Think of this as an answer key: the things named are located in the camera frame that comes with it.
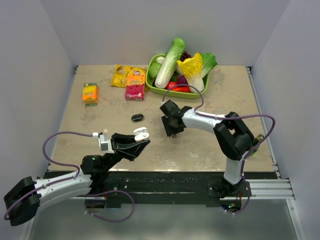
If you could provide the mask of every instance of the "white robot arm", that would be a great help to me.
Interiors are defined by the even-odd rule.
[[[238,117],[235,112],[227,115],[205,112],[196,114],[194,108],[184,106],[180,109],[171,100],[164,103],[160,109],[164,113],[161,119],[169,137],[183,132],[185,128],[196,128],[215,134],[222,152],[226,155],[224,179],[233,186],[241,181],[244,156],[252,146],[254,136],[241,119],[228,120]]]
[[[108,171],[122,159],[134,161],[150,143],[145,127],[136,129],[133,135],[115,133],[108,139],[106,134],[94,132],[92,137],[98,140],[104,155],[87,155],[79,171],[55,178],[23,178],[4,196],[5,220],[18,226],[32,219],[37,210],[76,196],[103,192]]]

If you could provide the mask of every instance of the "beige table surface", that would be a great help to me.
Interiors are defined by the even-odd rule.
[[[133,162],[123,159],[113,170],[119,171],[225,171],[226,157],[212,133],[186,128],[175,138],[166,136],[159,107],[162,95],[145,93],[144,101],[126,101],[125,89],[110,86],[114,65],[80,65],[74,77],[60,131],[76,131],[90,134],[107,132],[132,134],[134,129],[147,127],[151,143]],[[97,83],[98,105],[85,107],[82,102],[84,83]],[[168,97],[180,108],[196,107],[201,100]],[[254,93],[244,66],[218,65],[210,73],[208,88],[204,94],[202,112],[241,115],[258,113]],[[131,116],[143,114],[144,120],[132,122]],[[259,117],[244,120],[254,136],[263,133]],[[63,163],[80,165],[86,155],[101,155],[98,142],[90,137],[70,134],[60,135],[53,159]],[[51,165],[49,170],[72,168]],[[245,164],[248,172],[273,172],[267,143],[250,157]]]

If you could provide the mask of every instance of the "wire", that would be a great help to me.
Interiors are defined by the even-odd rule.
[[[85,213],[88,213],[91,216],[96,217],[98,219],[101,219],[101,220],[104,220],[104,221],[107,221],[107,222],[112,222],[112,223],[120,223],[120,222],[123,222],[123,221],[127,220],[128,218],[130,218],[132,216],[132,214],[134,213],[134,210],[135,210],[135,201],[134,201],[133,197],[129,193],[125,192],[125,191],[122,191],[122,190],[110,190],[110,191],[105,191],[105,192],[101,192],[101,193],[97,193],[97,194],[87,194],[87,195],[85,195],[85,197],[97,197],[97,196],[111,194],[111,193],[122,193],[124,195],[127,195],[130,198],[130,200],[132,202],[132,208],[131,208],[131,212],[129,213],[128,216],[126,216],[124,218],[121,218],[121,219],[110,219],[110,218],[99,216],[99,215],[96,215],[96,214],[90,212],[89,209],[87,208],[87,206],[84,205]]]
[[[60,135],[60,134],[74,134],[74,135],[79,135],[79,136],[84,136],[84,137],[92,137],[92,134],[84,134],[84,133],[80,133],[80,132],[75,132],[75,131],[60,131],[57,132],[56,134],[53,134],[51,136],[49,136],[43,143],[42,145],[42,153],[44,155],[44,157],[53,164],[57,164],[60,166],[65,166],[65,167],[74,167],[77,169],[77,172],[75,174],[75,176],[70,176],[70,177],[66,177],[66,178],[62,178],[56,181],[52,181],[52,182],[48,182],[46,183],[46,185],[42,185],[40,187],[37,187],[31,191],[29,191],[28,193],[26,193],[25,195],[23,195],[22,197],[20,197],[17,201],[15,201],[8,209],[7,211],[4,213],[3,219],[4,220],[10,220],[10,218],[8,217],[9,213],[12,211],[13,208],[15,208],[18,204],[20,204],[25,198],[27,198],[28,196],[36,193],[37,191],[41,190],[41,189],[45,189],[47,186],[51,186],[53,184],[57,184],[57,183],[61,183],[67,180],[71,180],[71,179],[75,179],[79,174],[80,174],[80,168],[77,165],[74,164],[67,164],[67,163],[61,163],[61,162],[57,162],[54,161],[53,159],[51,159],[48,154],[46,153],[46,146],[47,143],[49,142],[50,139],[52,139],[53,137]]]
[[[236,193],[236,199],[233,202],[234,204],[237,202],[238,198],[239,198],[239,192]]]
[[[166,92],[165,94],[163,95],[163,98],[162,98],[162,104],[165,102],[165,97],[166,95],[168,94],[168,92],[173,89],[173,88],[176,88],[176,87],[189,87],[189,88],[193,88],[194,90],[196,90],[196,92],[200,95],[200,98],[201,98],[201,104],[197,107],[194,108],[194,113],[198,116],[201,116],[201,117],[206,117],[206,118],[210,118],[210,119],[216,119],[216,120],[240,120],[240,119],[248,119],[248,118],[255,118],[255,117],[265,117],[265,118],[269,118],[272,120],[272,125],[270,127],[270,130],[267,132],[267,134],[261,139],[261,141],[258,142],[257,145],[255,145],[253,148],[251,148],[247,153],[246,155],[243,157],[243,161],[242,161],[242,164],[241,164],[241,170],[240,170],[240,175],[241,175],[241,179],[245,182],[246,184],[246,187],[247,187],[247,191],[248,191],[248,198],[247,198],[247,201],[245,202],[244,206],[236,211],[236,212],[229,212],[230,214],[233,214],[233,215],[236,215],[236,214],[239,214],[241,213],[249,204],[249,200],[250,200],[250,196],[251,196],[251,188],[250,188],[250,184],[246,181],[245,179],[245,176],[244,176],[244,167],[245,167],[245,162],[246,162],[246,159],[250,156],[250,154],[256,150],[268,137],[269,135],[271,134],[271,132],[274,130],[275,128],[275,125],[276,125],[276,120],[274,117],[268,115],[268,114],[252,114],[252,115],[245,115],[245,116],[235,116],[235,117],[219,117],[219,116],[212,116],[212,115],[207,115],[207,114],[203,114],[203,113],[200,113],[198,112],[197,110],[199,108],[201,108],[204,104],[205,104],[205,99],[204,99],[204,96],[201,94],[201,92],[196,89],[194,86],[191,86],[189,84],[178,84],[178,85],[175,85],[175,86],[172,86],[170,87]]]

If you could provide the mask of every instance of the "green basket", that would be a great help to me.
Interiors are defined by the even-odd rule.
[[[156,62],[156,59],[158,57],[166,57],[165,54],[158,54],[155,55],[148,66],[148,70],[146,71],[146,85],[149,87],[150,91],[155,93],[155,94],[160,94],[160,95],[164,95],[167,91],[167,89],[162,89],[162,88],[158,88],[155,86],[152,86],[152,83],[156,80],[156,78],[151,78],[149,76],[149,68],[150,65]],[[202,94],[207,90],[208,87],[208,81],[209,81],[209,75],[207,74],[204,78],[203,78],[203,84],[204,84],[204,89],[201,92]],[[200,97],[200,95],[198,93],[190,93],[190,92],[181,92],[181,91],[169,91],[167,96],[170,97],[176,97],[176,98],[181,98],[181,99],[197,99]]]

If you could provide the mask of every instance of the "yellow chip bag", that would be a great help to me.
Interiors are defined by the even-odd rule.
[[[111,79],[111,86],[126,88],[127,87],[127,77],[129,75],[140,76],[147,75],[147,69],[135,67],[135,66],[125,66],[116,64],[114,68],[114,73]]]

